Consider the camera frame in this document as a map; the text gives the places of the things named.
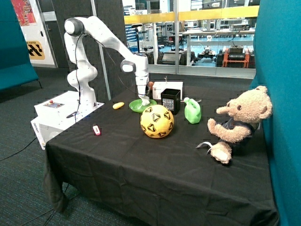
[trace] white control box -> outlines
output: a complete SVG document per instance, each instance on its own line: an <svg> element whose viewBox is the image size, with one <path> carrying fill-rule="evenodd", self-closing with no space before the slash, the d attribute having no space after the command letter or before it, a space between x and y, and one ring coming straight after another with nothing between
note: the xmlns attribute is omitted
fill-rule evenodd
<svg viewBox="0 0 301 226"><path fill-rule="evenodd" d="M46 142L104 105L97 102L93 108L79 108L76 112L78 99L78 92L67 91L34 106L38 117L31 124L43 150Z"/></svg>
<svg viewBox="0 0 301 226"><path fill-rule="evenodd" d="M182 81L156 81L152 87L152 98L161 99L161 93L165 89L178 89L181 91L181 100L183 100L183 82Z"/></svg>

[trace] gray carpet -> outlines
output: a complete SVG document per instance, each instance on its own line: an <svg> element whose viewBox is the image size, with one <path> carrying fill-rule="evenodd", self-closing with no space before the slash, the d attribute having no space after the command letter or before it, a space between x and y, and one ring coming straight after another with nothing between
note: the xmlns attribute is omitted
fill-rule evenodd
<svg viewBox="0 0 301 226"><path fill-rule="evenodd" d="M34 105L74 90L68 85L65 69L35 68L43 89L37 81L0 92L0 159L26 147L34 138L30 121L36 117ZM163 75L153 75L162 79ZM251 80L187 77L185 83L218 89L244 91ZM0 225L44 225L52 207L42 190L44 151L37 140L22 152L0 161ZM72 198L63 214L54 213L48 225L60 226L146 226L144 222L127 218L101 203L88 200L69 186L67 197Z"/></svg>

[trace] green plate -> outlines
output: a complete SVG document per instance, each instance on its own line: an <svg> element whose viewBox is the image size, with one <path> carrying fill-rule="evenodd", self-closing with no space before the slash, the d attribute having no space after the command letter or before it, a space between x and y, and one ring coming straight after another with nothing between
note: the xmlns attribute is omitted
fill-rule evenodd
<svg viewBox="0 0 301 226"><path fill-rule="evenodd" d="M157 102L150 99L150 104L143 106L142 105L142 100L138 99L138 100L134 100L129 104L129 107L132 109L132 111L134 112L139 112L142 113L147 107L152 106L152 105L156 105Z"/></svg>

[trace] black pentagon pattern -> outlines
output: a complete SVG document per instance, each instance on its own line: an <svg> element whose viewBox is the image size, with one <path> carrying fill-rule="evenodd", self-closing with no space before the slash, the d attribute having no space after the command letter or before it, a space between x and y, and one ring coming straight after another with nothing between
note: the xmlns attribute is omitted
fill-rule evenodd
<svg viewBox="0 0 301 226"><path fill-rule="evenodd" d="M145 109L145 113L150 113L150 112L152 112L152 107L149 107L149 108Z"/></svg>
<svg viewBox="0 0 301 226"><path fill-rule="evenodd" d="M164 117L167 118L168 120L170 120L169 112L165 112L165 113L164 113Z"/></svg>
<svg viewBox="0 0 301 226"><path fill-rule="evenodd" d="M173 124L173 122L171 122L171 123L169 124L168 130L171 131L171 130L173 129L173 127L174 127L174 124Z"/></svg>
<svg viewBox="0 0 301 226"><path fill-rule="evenodd" d="M152 131L152 132L155 132L155 131L156 131L156 128L155 128L154 124L150 124L150 125L147 127L147 129L148 129L149 131Z"/></svg>
<svg viewBox="0 0 301 226"><path fill-rule="evenodd" d="M142 128L143 132L146 132L146 127L145 126L141 125L141 128Z"/></svg>
<svg viewBox="0 0 301 226"><path fill-rule="evenodd" d="M159 135L160 137L164 137L164 136L166 135L166 132L159 132L158 135Z"/></svg>
<svg viewBox="0 0 301 226"><path fill-rule="evenodd" d="M157 122L161 118L161 115L156 113L153 113L151 116L154 122Z"/></svg>

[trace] teal partition wall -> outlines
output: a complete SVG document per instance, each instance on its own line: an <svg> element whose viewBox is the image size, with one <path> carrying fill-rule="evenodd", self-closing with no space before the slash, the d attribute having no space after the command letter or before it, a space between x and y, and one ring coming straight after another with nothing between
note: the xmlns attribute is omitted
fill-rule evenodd
<svg viewBox="0 0 301 226"><path fill-rule="evenodd" d="M1 1L0 31L0 90L38 80L10 0Z"/></svg>
<svg viewBox="0 0 301 226"><path fill-rule="evenodd" d="M251 84L268 87L273 116L263 123L280 224L301 224L300 1L262 0Z"/></svg>

